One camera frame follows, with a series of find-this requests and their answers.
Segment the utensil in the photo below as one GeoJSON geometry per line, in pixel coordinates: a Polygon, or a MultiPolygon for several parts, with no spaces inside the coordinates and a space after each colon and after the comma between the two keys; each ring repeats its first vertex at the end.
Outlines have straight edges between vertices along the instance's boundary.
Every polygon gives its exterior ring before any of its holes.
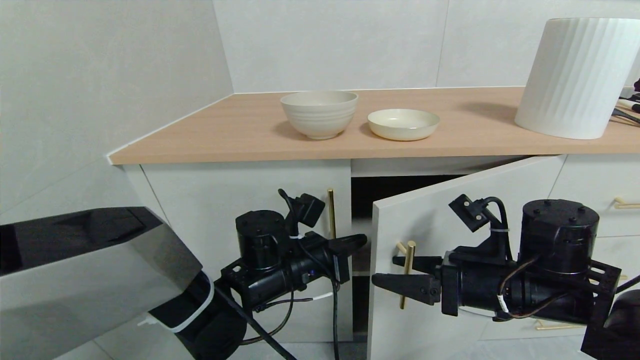
{"type": "Polygon", "coordinates": [[[315,140],[341,133],[353,119],[357,102],[357,94],[337,90],[298,92],[280,100],[291,126],[315,140]]]}
{"type": "Polygon", "coordinates": [[[440,123],[434,113],[413,109],[385,109],[367,117],[371,131],[389,140],[413,141],[433,134],[440,123]]]}
{"type": "Polygon", "coordinates": [[[619,109],[613,109],[613,114],[611,114],[612,116],[618,116],[618,117],[623,117],[625,119],[629,119],[633,122],[635,122],[636,124],[640,125],[640,119],[635,117],[635,116],[631,116],[628,113],[625,113],[622,110],[619,109]]]}

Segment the countertop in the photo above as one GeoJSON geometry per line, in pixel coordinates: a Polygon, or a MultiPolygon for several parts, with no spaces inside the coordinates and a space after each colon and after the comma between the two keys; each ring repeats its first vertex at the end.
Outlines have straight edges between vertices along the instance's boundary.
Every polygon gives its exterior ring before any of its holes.
{"type": "Polygon", "coordinates": [[[114,165],[265,160],[413,158],[640,152],[640,126],[612,119],[603,137],[571,140],[518,127],[524,87],[362,90],[339,136],[311,140],[287,122],[286,93],[235,94],[111,154],[114,165]],[[436,113],[429,138],[395,142],[372,134],[367,115],[385,108],[436,113]]]}

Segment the white cable tie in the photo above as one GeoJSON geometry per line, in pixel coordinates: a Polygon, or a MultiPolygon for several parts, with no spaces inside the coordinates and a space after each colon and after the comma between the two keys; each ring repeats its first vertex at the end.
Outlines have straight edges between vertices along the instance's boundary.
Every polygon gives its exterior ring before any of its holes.
{"type": "Polygon", "coordinates": [[[147,317],[142,320],[141,322],[138,323],[138,326],[142,326],[142,325],[155,325],[159,323],[158,319],[154,318],[153,316],[147,314],[147,317]]]}
{"type": "Polygon", "coordinates": [[[312,300],[320,300],[320,299],[324,299],[325,297],[330,297],[332,295],[333,295],[333,292],[329,292],[329,293],[325,293],[325,294],[322,294],[322,295],[318,295],[316,297],[312,297],[311,299],[312,300]]]}
{"type": "Polygon", "coordinates": [[[197,318],[198,316],[200,316],[200,314],[202,314],[202,311],[204,311],[204,309],[206,309],[207,306],[209,306],[209,304],[211,303],[211,300],[213,300],[213,294],[215,292],[215,289],[213,287],[213,282],[211,282],[211,278],[207,274],[205,275],[207,276],[207,280],[209,280],[209,296],[207,296],[207,298],[204,300],[202,305],[200,305],[200,307],[193,314],[191,314],[191,316],[189,316],[187,320],[184,320],[182,324],[176,327],[169,328],[169,331],[171,331],[172,333],[176,334],[186,329],[186,327],[189,326],[189,324],[191,324],[191,322],[193,322],[195,318],[197,318]]]}
{"type": "Polygon", "coordinates": [[[500,303],[500,307],[505,313],[509,313],[509,308],[507,307],[507,303],[504,301],[503,295],[498,295],[498,302],[500,303]]]}

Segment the brass handle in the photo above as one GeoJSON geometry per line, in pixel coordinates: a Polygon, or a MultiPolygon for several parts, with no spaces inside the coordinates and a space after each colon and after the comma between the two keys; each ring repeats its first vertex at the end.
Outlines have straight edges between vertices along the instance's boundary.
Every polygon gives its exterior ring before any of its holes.
{"type": "MultiPolygon", "coordinates": [[[[398,243],[398,250],[406,255],[404,259],[404,274],[409,275],[411,273],[411,269],[413,268],[413,257],[415,255],[415,242],[408,241],[406,243],[406,248],[402,243],[398,243]]],[[[404,310],[404,305],[406,304],[406,297],[400,296],[400,309],[404,310]]]]}
{"type": "Polygon", "coordinates": [[[616,202],[614,204],[614,208],[616,209],[620,209],[620,210],[626,210],[626,209],[640,209],[640,203],[636,203],[636,204],[627,204],[624,200],[622,200],[622,198],[617,197],[613,199],[614,202],[616,202]]]}
{"type": "Polygon", "coordinates": [[[329,226],[331,227],[331,239],[338,237],[335,232],[335,203],[333,201],[333,189],[326,191],[329,195],[329,226]]]}
{"type": "Polygon", "coordinates": [[[585,325],[553,325],[553,326],[545,326],[541,320],[536,320],[536,330],[566,330],[566,329],[580,329],[585,325]]]}

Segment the white ceramic bowl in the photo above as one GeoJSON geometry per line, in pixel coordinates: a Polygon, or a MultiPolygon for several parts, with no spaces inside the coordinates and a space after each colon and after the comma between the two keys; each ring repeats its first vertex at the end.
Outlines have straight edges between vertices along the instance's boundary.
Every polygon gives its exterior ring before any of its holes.
{"type": "Polygon", "coordinates": [[[316,140],[341,133],[353,119],[357,102],[357,94],[336,90],[297,92],[280,100],[291,125],[316,140]]]}
{"type": "Polygon", "coordinates": [[[424,139],[433,134],[440,123],[438,115],[411,109],[374,111],[367,118],[374,134],[398,141],[424,139]]]}

